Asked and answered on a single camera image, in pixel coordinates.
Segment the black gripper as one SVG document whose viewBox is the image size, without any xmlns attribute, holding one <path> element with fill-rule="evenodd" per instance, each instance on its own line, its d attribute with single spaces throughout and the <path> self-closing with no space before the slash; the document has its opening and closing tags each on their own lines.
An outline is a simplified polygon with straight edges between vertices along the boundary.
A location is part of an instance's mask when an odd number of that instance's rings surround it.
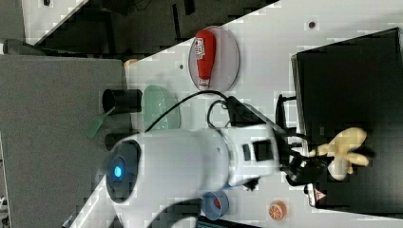
<svg viewBox="0 0 403 228">
<path fill-rule="evenodd" d="M 279 140 L 278 143 L 279 170 L 286 174 L 290 185 L 314 183 L 326 173 L 326 156 L 305 157 L 293 150 L 285 140 Z"/>
</svg>

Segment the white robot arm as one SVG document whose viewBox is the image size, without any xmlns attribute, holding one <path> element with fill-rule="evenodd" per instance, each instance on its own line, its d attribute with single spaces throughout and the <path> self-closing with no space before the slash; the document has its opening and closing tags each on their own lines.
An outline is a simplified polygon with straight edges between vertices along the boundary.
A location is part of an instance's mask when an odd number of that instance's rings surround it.
<svg viewBox="0 0 403 228">
<path fill-rule="evenodd" d="M 289 149 L 268 124 L 230 128 L 156 130 L 117 142 L 105 184 L 124 228 L 170 228 L 158 221 L 174 206 L 242 186 L 278 171 L 302 185 L 326 169 L 320 157 Z"/>
</svg>

